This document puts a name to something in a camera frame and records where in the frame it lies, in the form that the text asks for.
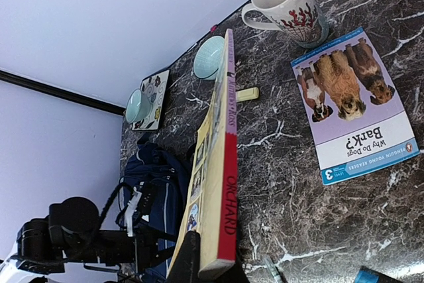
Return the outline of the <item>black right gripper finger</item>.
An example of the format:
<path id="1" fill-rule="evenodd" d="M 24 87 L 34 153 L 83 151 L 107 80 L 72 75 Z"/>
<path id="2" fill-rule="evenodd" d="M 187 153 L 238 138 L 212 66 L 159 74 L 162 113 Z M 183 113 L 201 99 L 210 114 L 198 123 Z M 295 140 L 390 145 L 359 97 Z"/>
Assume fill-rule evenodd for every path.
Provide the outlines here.
<path id="1" fill-rule="evenodd" d="M 198 283 L 201 237 L 198 232 L 188 231 L 174 258 L 167 282 Z"/>

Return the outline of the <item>yellow paperback book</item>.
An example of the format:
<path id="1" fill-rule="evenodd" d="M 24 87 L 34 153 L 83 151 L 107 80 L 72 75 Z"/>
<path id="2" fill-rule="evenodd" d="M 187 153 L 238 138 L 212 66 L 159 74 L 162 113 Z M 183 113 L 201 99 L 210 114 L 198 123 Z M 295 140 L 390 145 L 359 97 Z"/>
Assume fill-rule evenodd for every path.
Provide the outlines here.
<path id="1" fill-rule="evenodd" d="M 218 278 L 236 262 L 238 218 L 237 93 L 233 31 L 227 29 L 223 57 L 208 112 L 197 130 L 187 207 L 168 272 L 177 268 L 186 234 L 200 238 L 199 277 Z"/>

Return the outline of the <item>navy blue student backpack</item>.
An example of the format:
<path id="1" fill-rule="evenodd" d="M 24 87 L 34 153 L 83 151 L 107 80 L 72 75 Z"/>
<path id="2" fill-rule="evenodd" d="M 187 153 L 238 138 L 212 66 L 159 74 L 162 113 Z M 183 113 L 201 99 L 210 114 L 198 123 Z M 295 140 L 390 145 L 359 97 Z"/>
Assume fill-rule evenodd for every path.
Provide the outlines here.
<path id="1" fill-rule="evenodd" d="M 133 214 L 133 227 L 149 226 L 177 236 L 186 208 L 191 174 L 189 162 L 179 161 L 156 143 L 139 140 L 120 181 L 139 186 L 150 199 Z"/>

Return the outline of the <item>dog cover picture book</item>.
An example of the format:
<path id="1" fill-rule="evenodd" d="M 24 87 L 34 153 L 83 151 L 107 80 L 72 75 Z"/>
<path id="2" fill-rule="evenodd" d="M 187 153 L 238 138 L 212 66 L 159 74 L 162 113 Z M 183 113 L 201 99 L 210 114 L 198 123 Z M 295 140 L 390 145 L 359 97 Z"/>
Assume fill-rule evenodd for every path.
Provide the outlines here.
<path id="1" fill-rule="evenodd" d="M 363 28 L 293 60 L 291 67 L 324 185 L 419 154 L 399 93 Z"/>

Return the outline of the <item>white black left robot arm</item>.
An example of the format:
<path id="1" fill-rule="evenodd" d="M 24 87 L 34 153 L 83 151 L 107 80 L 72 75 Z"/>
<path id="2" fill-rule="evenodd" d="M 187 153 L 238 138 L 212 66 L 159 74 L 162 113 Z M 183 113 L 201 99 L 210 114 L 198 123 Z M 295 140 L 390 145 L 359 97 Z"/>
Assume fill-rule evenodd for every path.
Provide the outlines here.
<path id="1" fill-rule="evenodd" d="M 103 230 L 106 216 L 121 189 L 132 198 L 125 208 L 121 230 Z M 59 274 L 67 263 L 92 264 L 94 270 L 113 272 L 115 267 L 132 263 L 137 270 L 158 266 L 169 259 L 173 247 L 160 249 L 160 241 L 175 242 L 177 237 L 149 225 L 134 224 L 146 211 L 153 190 L 119 183 L 102 210 L 84 197 L 72 197 L 54 203 L 44 218 L 26 222 L 12 251 L 1 262 L 1 277 L 6 282 L 30 282 L 34 278 Z"/>

